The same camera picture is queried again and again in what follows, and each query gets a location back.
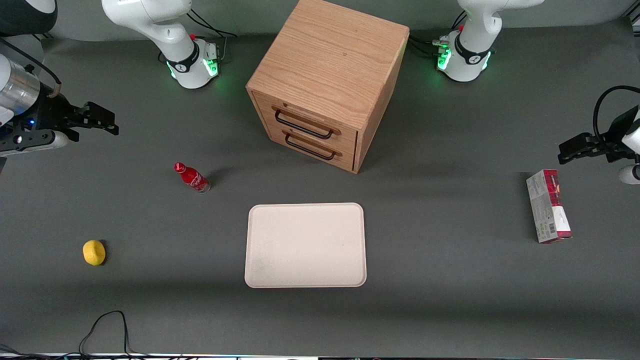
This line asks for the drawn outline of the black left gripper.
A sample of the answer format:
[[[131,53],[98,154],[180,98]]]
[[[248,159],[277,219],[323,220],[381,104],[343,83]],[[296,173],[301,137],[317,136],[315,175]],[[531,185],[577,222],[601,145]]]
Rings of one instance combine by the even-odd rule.
[[[639,107],[618,116],[606,132],[606,141],[612,153],[605,143],[589,132],[580,133],[571,139],[558,145],[558,163],[563,166],[579,158],[593,158],[606,155],[609,163],[623,158],[639,161],[640,154],[640,119]]]

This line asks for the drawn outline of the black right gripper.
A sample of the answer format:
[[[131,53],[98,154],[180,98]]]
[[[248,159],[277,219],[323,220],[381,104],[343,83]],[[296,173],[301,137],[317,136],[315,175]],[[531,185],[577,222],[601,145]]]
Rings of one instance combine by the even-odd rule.
[[[54,98],[40,95],[30,108],[14,116],[14,146],[64,147],[80,139],[80,134],[73,128],[119,134],[114,112],[101,105],[86,102],[78,107],[62,95]]]

